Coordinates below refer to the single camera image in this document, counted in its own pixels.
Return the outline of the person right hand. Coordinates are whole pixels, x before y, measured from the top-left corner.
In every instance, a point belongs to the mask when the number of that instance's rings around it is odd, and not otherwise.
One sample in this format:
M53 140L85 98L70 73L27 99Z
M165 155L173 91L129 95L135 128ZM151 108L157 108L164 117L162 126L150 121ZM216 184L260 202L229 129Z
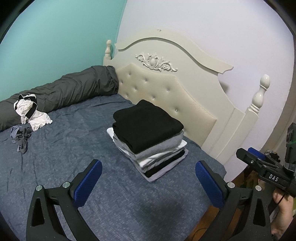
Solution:
M278 204L279 211L271 223L271 234L280 240L293 220L293 197L275 189L273 200Z

